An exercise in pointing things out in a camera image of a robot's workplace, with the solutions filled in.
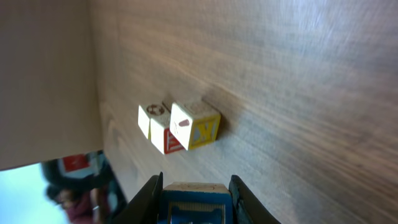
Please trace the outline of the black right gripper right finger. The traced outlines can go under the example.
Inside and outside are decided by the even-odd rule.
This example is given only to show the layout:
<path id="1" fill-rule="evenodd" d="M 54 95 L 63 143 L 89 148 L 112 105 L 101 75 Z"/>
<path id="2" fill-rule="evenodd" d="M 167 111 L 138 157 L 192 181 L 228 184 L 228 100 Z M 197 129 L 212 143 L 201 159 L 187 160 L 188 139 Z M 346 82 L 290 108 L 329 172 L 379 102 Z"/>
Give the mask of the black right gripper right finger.
<path id="1" fill-rule="evenodd" d="M 229 191 L 234 224 L 280 224 L 238 175 L 232 175 Z"/>

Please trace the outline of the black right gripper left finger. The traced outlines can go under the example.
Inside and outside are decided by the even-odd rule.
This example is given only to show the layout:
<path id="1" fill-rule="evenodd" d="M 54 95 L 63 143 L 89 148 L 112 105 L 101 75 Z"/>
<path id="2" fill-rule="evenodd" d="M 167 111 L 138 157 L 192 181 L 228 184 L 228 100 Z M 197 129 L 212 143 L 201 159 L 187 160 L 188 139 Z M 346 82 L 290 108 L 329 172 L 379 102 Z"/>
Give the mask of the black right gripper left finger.
<path id="1" fill-rule="evenodd" d="M 112 219 L 112 224 L 156 224 L 163 189 L 163 173 L 153 175 L 127 206 Z"/>

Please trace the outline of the blue top spiral block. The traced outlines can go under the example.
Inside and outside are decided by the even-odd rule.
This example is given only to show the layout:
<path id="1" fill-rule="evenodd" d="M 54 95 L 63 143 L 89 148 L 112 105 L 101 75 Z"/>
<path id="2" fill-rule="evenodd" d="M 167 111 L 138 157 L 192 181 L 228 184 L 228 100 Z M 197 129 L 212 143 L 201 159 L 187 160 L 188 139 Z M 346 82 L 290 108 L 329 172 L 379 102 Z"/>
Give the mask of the blue top spiral block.
<path id="1" fill-rule="evenodd" d="M 161 224 L 232 224 L 233 202 L 223 184 L 174 182 L 160 194 Z"/>

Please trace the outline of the red letter M block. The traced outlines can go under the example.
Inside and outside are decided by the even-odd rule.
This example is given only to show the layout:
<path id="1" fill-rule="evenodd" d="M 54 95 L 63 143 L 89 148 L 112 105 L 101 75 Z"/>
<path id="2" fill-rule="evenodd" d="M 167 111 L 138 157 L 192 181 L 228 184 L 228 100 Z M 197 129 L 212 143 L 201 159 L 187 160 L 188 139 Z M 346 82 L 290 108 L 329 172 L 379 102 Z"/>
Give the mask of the red letter M block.
<path id="1" fill-rule="evenodd" d="M 170 132 L 170 114 L 152 118 L 150 121 L 151 143 L 162 153 L 170 154 L 184 147 Z"/>

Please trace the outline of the green soccer ball block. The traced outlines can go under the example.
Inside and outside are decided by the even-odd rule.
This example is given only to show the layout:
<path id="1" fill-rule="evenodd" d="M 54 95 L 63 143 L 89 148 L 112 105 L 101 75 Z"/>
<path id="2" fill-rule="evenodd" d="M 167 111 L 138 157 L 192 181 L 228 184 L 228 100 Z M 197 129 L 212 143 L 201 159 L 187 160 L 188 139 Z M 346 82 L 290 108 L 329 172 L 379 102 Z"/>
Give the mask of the green soccer ball block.
<path id="1" fill-rule="evenodd" d="M 147 139 L 150 139 L 150 121 L 166 113 L 166 109 L 161 104 L 139 105 L 138 107 L 138 126 Z"/>

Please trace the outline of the letter B wooden block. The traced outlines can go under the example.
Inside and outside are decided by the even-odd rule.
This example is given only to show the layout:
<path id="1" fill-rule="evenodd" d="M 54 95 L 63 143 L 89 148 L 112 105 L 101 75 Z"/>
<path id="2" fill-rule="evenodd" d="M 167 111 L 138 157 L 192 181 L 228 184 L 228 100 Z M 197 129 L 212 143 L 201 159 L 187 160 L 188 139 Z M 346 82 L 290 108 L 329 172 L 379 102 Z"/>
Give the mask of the letter B wooden block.
<path id="1" fill-rule="evenodd" d="M 221 113 L 202 100 L 172 103 L 170 131 L 187 150 L 215 142 Z"/>

